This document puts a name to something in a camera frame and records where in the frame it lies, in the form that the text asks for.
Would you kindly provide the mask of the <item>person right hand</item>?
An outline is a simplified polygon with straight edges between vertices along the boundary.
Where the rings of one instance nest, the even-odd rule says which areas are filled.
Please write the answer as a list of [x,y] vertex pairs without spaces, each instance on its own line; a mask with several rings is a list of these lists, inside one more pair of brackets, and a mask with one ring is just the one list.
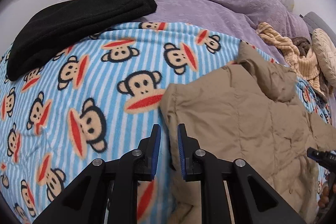
[[[332,191],[333,191],[334,194],[336,194],[336,185],[335,184],[333,185]],[[330,202],[329,192],[330,192],[329,187],[325,186],[322,190],[322,194],[321,194],[320,199],[318,201],[319,208],[326,207],[328,205],[328,203]]]

